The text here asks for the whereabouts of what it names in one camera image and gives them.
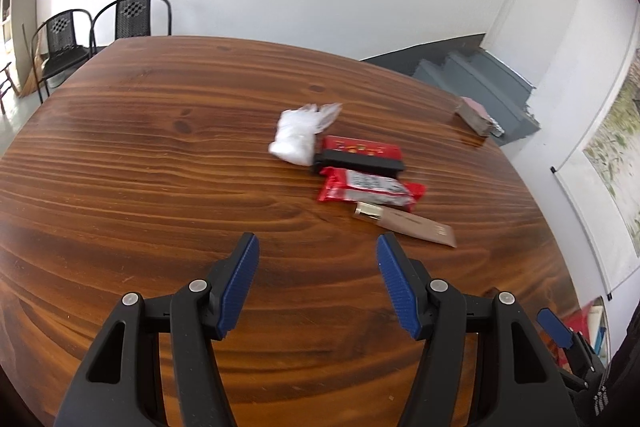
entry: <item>chair seat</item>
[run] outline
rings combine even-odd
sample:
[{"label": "chair seat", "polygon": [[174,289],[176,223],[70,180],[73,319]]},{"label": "chair seat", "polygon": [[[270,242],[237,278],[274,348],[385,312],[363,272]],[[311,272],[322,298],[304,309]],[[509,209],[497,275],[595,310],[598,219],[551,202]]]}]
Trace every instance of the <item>chair seat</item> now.
[{"label": "chair seat", "polygon": [[62,73],[71,66],[75,66],[78,62],[89,58],[89,49],[84,46],[76,46],[62,53],[49,57],[45,62],[42,70],[42,79],[46,80],[58,73]]}]

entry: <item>wooden table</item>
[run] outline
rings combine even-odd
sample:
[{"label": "wooden table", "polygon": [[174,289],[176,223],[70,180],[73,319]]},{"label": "wooden table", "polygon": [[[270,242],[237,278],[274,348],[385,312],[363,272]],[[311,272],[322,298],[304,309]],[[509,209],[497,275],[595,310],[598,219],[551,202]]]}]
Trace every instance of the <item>wooden table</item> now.
[{"label": "wooden table", "polygon": [[398,325],[378,272],[382,229],[353,219],[352,204],[317,202],[322,178],[267,152],[280,112],[309,102],[344,103],[332,134],[402,148],[402,178],[429,187],[415,212],[458,238],[453,250],[400,237],[433,275],[465,293],[512,291],[530,315],[576,308],[533,198],[450,94],[278,44],[123,39],[39,108],[0,163],[0,363],[46,425],[121,295],[176,291],[244,231],[260,238],[260,265],[238,327],[215,346],[238,425],[396,425],[422,343]]}]

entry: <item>staircase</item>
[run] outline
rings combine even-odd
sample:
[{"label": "staircase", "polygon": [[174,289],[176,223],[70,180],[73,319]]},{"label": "staircase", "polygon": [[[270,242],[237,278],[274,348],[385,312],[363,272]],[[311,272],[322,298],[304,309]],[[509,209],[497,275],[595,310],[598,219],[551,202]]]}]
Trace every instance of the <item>staircase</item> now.
[{"label": "staircase", "polygon": [[540,124],[527,110],[527,100],[534,87],[484,50],[478,49],[468,55],[449,52],[442,66],[421,60],[414,78],[484,105],[504,129],[502,136],[493,137],[498,145],[524,138],[540,129]]}]

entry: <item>silver screw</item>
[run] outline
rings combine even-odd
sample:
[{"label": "silver screw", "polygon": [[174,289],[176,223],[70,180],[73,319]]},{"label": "silver screw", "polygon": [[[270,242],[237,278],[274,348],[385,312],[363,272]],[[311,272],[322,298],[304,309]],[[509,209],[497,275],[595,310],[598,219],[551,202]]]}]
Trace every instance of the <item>silver screw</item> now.
[{"label": "silver screw", "polygon": [[189,283],[189,289],[194,293],[201,292],[206,287],[207,287],[207,281],[204,281],[203,279],[196,279]]},{"label": "silver screw", "polygon": [[137,293],[127,293],[123,298],[122,298],[122,304],[124,304],[125,306],[131,306],[132,304],[135,304],[136,302],[138,302],[138,294]]},{"label": "silver screw", "polygon": [[516,301],[516,298],[509,292],[500,293],[500,295],[498,295],[498,299],[500,299],[502,304],[513,304]]},{"label": "silver screw", "polygon": [[446,292],[449,285],[442,279],[434,279],[429,285],[434,292]]}]

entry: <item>green leaf painting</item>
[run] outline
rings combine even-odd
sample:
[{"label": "green leaf painting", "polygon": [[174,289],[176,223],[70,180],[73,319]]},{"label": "green leaf painting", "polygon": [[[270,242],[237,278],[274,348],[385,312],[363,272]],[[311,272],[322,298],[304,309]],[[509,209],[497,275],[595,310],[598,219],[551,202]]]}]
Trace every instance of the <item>green leaf painting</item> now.
[{"label": "green leaf painting", "polygon": [[640,50],[584,153],[616,202],[640,257]]}]

